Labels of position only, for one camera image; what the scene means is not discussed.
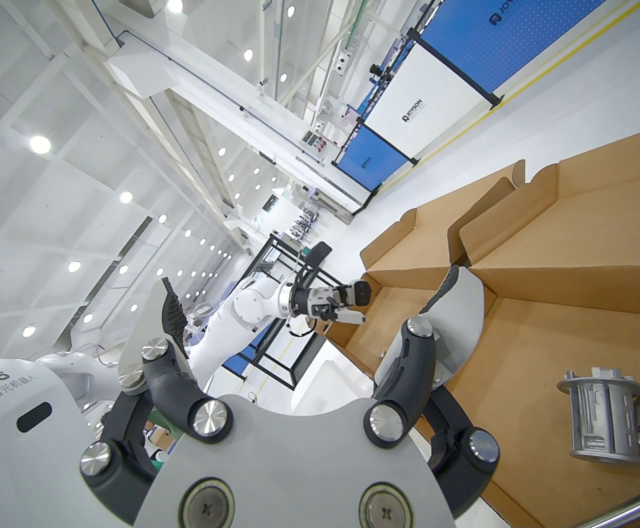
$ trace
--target cardboard flap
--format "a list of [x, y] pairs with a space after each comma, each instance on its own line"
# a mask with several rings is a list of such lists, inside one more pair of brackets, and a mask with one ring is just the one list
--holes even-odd
[[386, 229], [371, 244], [360, 252], [360, 259], [365, 269], [369, 269], [375, 262], [389, 252], [400, 240], [406, 237], [415, 226], [416, 209], [410, 209], [402, 218]]
[[638, 180], [640, 134], [564, 159], [558, 165], [560, 198]]
[[447, 230], [447, 240], [449, 242], [450, 264], [457, 263], [466, 254], [465, 246], [460, 238], [460, 229], [471, 222], [474, 218], [477, 218], [488, 209], [491, 209], [495, 204], [514, 192], [514, 190], [515, 187], [509, 179], [504, 177], [500, 178], [487, 192], [487, 194], [474, 203], [465, 214], [458, 218], [449, 227]]
[[472, 264], [504, 244], [556, 202], [555, 193], [549, 190], [552, 174], [548, 174], [549, 178], [516, 189], [460, 229], [460, 239]]

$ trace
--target joyson logo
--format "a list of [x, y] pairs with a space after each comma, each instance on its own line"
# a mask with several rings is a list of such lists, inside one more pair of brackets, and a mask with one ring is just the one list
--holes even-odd
[[492, 25], [497, 26], [500, 22], [505, 20], [514, 11], [515, 0], [505, 0], [500, 8], [489, 17], [489, 22]]
[[416, 102], [413, 103], [409, 111], [402, 116], [402, 121], [404, 121], [405, 123], [408, 123], [409, 121], [411, 121], [411, 119], [413, 119], [415, 115], [418, 113], [418, 110], [420, 109], [421, 106], [422, 106], [422, 99], [418, 99]]

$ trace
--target gray metal plate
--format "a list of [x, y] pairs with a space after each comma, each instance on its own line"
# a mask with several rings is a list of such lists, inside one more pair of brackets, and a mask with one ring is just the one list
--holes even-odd
[[384, 450], [367, 439], [363, 419], [373, 399], [307, 417], [271, 413], [239, 396], [221, 399], [234, 414], [231, 434], [213, 445], [184, 435], [156, 477], [136, 528], [178, 526], [182, 496], [206, 477], [232, 490], [237, 528], [358, 528], [360, 499], [378, 482], [404, 493], [414, 527], [454, 528], [412, 440]]

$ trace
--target metal workstation frame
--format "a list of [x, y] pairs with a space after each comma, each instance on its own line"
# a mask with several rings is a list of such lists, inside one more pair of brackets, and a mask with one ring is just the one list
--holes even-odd
[[[270, 255], [273, 255], [274, 252], [277, 253], [276, 261], [268, 260], [268, 257]], [[340, 281], [338, 281], [334, 276], [330, 275], [319, 266], [310, 266], [306, 262], [306, 258], [301, 251], [299, 252], [297, 249], [293, 248], [273, 234], [269, 236], [269, 240], [267, 240], [265, 245], [260, 249], [260, 252], [255, 256], [253, 262], [243, 273], [239, 282], [244, 280], [246, 277], [258, 272], [264, 273], [266, 276], [279, 282], [277, 278], [273, 277], [270, 274], [270, 271], [275, 262], [279, 262], [281, 265], [290, 269], [292, 272], [295, 269], [302, 268], [303, 276], [301, 279], [301, 286], [304, 288], [310, 287], [314, 280], [319, 280], [326, 286], [337, 286], [341, 284]], [[288, 332], [288, 330], [286, 329], [286, 321], [284, 319], [275, 319], [268, 326], [261, 340], [256, 345], [249, 345], [249, 347], [253, 348], [253, 358], [250, 358], [243, 352], [238, 353], [237, 356], [245, 360], [250, 365], [253, 365], [261, 372], [264, 372], [264, 374], [266, 374], [270, 378], [273, 378], [277, 382], [283, 384], [285, 387], [294, 390], [304, 373], [307, 371], [309, 365], [311, 364], [311, 361], [313, 361], [321, 346], [324, 344], [325, 338], [317, 334], [316, 332], [312, 332], [300, 355], [297, 357], [295, 362], [290, 367], [288, 367], [271, 356], [268, 352], [276, 336], [282, 331]], [[281, 377], [277, 376], [275, 373], [271, 372], [268, 368], [261, 365], [260, 361], [263, 358], [267, 358], [275, 365], [283, 368], [288, 373], [290, 379], [284, 380]], [[246, 379], [246, 376], [243, 376], [242, 374], [239, 374], [238, 372], [235, 372], [228, 367], [225, 368], [243, 381]]]

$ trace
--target yellow floor line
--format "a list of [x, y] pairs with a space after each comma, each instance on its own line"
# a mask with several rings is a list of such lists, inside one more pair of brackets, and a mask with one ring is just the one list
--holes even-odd
[[[624, 6], [625, 4], [627, 4], [630, 0], [625, 1], [624, 3], [620, 4], [612, 13], [614, 13], [615, 11], [617, 11], [618, 9], [620, 9], [622, 6]], [[486, 114], [484, 114], [480, 119], [476, 120], [474, 123], [472, 123], [471, 125], [469, 125], [467, 128], [465, 128], [464, 130], [462, 130], [459, 134], [455, 135], [453, 138], [451, 138], [449, 141], [447, 141], [447, 143], [445, 143], [444, 145], [442, 145], [440, 148], [436, 149], [435, 151], [433, 151], [430, 155], [428, 155], [427, 157], [423, 158], [422, 160], [420, 160], [420, 163], [418, 163], [417, 165], [415, 165], [414, 167], [411, 167], [407, 172], [405, 172], [402, 176], [400, 176], [400, 178], [392, 181], [389, 185], [386, 185], [384, 187], [382, 187], [382, 189], [380, 189], [380, 192], [378, 193], [378, 196], [380, 196], [381, 194], [384, 194], [385, 192], [387, 192], [391, 187], [393, 187], [395, 184], [397, 184], [399, 181], [403, 180], [405, 177], [409, 176], [409, 174], [411, 174], [411, 172], [413, 172], [415, 169], [417, 169], [420, 165], [422, 165], [423, 163], [425, 163], [426, 161], [430, 160], [433, 156], [435, 156], [436, 154], [442, 152], [445, 148], [447, 148], [451, 143], [453, 143], [454, 141], [456, 141], [457, 139], [459, 139], [460, 137], [462, 137], [464, 134], [466, 134], [467, 132], [469, 132], [469, 130], [471, 130], [472, 128], [474, 128], [478, 123], [481, 123], [482, 121], [484, 121], [486, 118], [488, 118], [490, 115], [493, 115], [495, 112], [497, 112], [500, 108], [504, 107], [509, 101], [512, 101], [513, 99], [515, 99], [518, 95], [520, 95], [522, 92], [524, 92], [526, 89], [530, 88], [531, 86], [533, 86], [535, 83], [537, 83], [540, 79], [542, 79], [543, 77], [545, 77], [546, 75], [548, 75], [551, 71], [553, 71], [554, 69], [556, 69], [558, 66], [560, 66], [560, 64], [564, 63], [566, 60], [568, 60], [569, 58], [571, 58], [573, 55], [575, 55], [576, 53], [578, 53], [581, 49], [585, 48], [586, 46], [588, 46], [591, 42], [593, 42], [594, 40], [596, 40], [597, 38], [601, 37], [602, 35], [604, 35], [608, 30], [610, 30], [611, 28], [613, 28], [615, 25], [617, 25], [620, 21], [626, 19], [631, 13], [633, 13], [634, 11], [636, 11], [638, 8], [640, 7], [640, 2], [636, 3], [635, 5], [631, 6], [627, 11], [625, 11], [624, 13], [622, 13], [621, 15], [619, 15], [618, 17], [616, 17], [615, 19], [613, 19], [610, 23], [608, 23], [606, 26], [604, 26], [602, 29], [600, 29], [599, 31], [597, 31], [596, 33], [594, 33], [593, 35], [591, 35], [587, 40], [585, 40], [582, 44], [580, 44], [579, 46], [577, 46], [574, 50], [570, 51], [567, 55], [565, 55], [564, 57], [562, 57], [558, 62], [554, 63], [553, 65], [549, 66], [549, 68], [547, 68], [545, 71], [543, 71], [542, 73], [540, 73], [539, 75], [537, 75], [536, 77], [534, 77], [533, 79], [531, 79], [527, 84], [525, 84], [524, 86], [522, 86], [521, 88], [519, 88], [518, 90], [516, 90], [514, 93], [512, 93], [509, 97], [506, 97], [494, 110], [492, 110], [491, 112], [487, 112]], [[607, 18], [608, 16], [611, 16], [612, 13], [608, 13], [607, 15], [605, 15], [604, 17], [602, 17], [598, 22], [596, 22], [595, 24], [593, 24], [589, 29], [587, 29], [581, 36], [576, 37], [570, 44], [568, 44], [564, 49], [567, 49], [569, 46], [571, 46], [576, 40], [580, 39], [582, 36], [584, 36], [586, 33], [589, 33], [589, 31], [591, 31], [594, 27], [596, 27], [599, 23], [601, 23], [605, 18]], [[564, 49], [562, 51], [559, 51], [555, 56], [557, 56], [558, 54], [562, 53], [564, 51]]]

